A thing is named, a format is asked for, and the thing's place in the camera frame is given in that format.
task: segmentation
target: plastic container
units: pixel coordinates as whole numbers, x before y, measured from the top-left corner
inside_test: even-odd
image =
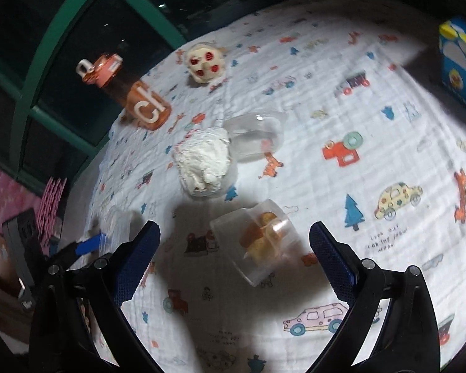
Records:
[[[222,251],[252,286],[266,279],[299,239],[287,215],[270,199],[212,220],[211,228]]]
[[[114,253],[120,244],[130,239],[130,214],[123,212],[119,207],[112,206],[107,216],[100,223],[100,244],[98,254]]]
[[[287,115],[283,112],[259,111],[236,116],[224,122],[231,139],[231,152],[238,161],[261,158],[283,145]]]

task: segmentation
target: pink wall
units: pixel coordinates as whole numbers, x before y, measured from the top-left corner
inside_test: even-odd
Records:
[[[30,207],[34,208],[35,213],[37,213],[40,200],[21,184],[0,171],[0,234],[2,232],[2,223],[5,220]]]

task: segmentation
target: bed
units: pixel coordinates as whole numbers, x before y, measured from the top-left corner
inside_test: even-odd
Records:
[[[422,268],[445,365],[466,342],[466,113],[439,82],[438,23],[394,0],[289,0],[190,42],[142,79],[172,114],[150,132],[113,124],[86,228],[112,206],[161,244],[122,310],[164,371],[306,371],[347,311],[311,255],[318,220],[384,269]],[[195,87],[183,52],[227,49],[226,73]],[[191,129],[259,109],[288,115],[283,147],[239,164],[229,192],[183,192],[172,148]],[[210,220],[265,199],[288,215],[302,255],[252,288],[221,248],[185,256]],[[356,361],[373,347],[378,308]],[[100,331],[100,355],[114,361]]]

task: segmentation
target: green window frame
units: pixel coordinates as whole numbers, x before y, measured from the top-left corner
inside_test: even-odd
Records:
[[[45,184],[22,169],[28,118],[35,119],[50,132],[87,155],[74,181],[107,143],[108,136],[98,145],[92,145],[53,119],[38,104],[38,95],[50,66],[77,19],[88,9],[93,0],[65,0],[40,41],[24,80],[22,89],[0,70],[0,87],[15,101],[15,111],[10,132],[8,162],[0,160],[0,168],[15,180],[41,194]],[[149,0],[125,0],[173,49],[186,43],[182,34]]]

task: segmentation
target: screw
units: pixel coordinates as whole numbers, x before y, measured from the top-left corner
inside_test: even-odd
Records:
[[[93,264],[93,266],[95,267],[95,269],[103,269],[107,266],[107,260],[105,258],[99,258],[95,261],[95,263]]]
[[[48,268],[48,273],[50,275],[55,275],[58,272],[58,270],[59,270],[58,265],[52,265],[50,266],[50,268]]]
[[[414,276],[419,276],[421,274],[421,270],[415,265],[409,267],[409,272],[411,272]]]
[[[373,269],[376,266],[375,263],[370,259],[362,260],[362,265],[366,269]]]

